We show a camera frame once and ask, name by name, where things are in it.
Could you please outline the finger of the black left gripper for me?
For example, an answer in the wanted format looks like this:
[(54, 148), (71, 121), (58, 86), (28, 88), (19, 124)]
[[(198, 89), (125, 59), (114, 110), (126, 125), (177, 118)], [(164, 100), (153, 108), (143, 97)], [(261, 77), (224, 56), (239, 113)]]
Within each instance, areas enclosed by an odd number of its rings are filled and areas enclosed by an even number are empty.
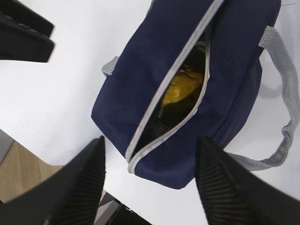
[(1, 0), (0, 15), (50, 37), (54, 25), (18, 0)]
[(0, 17), (0, 59), (47, 63), (54, 50), (54, 42), (46, 36)]

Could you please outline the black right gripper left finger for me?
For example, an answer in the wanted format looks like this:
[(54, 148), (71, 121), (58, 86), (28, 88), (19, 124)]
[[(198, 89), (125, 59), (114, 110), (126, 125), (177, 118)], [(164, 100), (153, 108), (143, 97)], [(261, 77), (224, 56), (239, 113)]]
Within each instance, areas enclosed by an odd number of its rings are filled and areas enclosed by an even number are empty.
[(0, 206), (2, 225), (92, 225), (105, 181), (105, 139), (92, 140), (53, 176)]

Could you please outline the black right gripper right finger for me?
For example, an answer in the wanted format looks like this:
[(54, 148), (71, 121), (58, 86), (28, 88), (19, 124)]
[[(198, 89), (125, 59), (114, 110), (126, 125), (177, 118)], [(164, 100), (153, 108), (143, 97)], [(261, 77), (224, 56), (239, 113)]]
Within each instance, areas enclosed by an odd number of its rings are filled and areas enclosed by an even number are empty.
[(210, 225), (298, 225), (300, 202), (259, 179), (207, 137), (198, 137), (195, 181)]

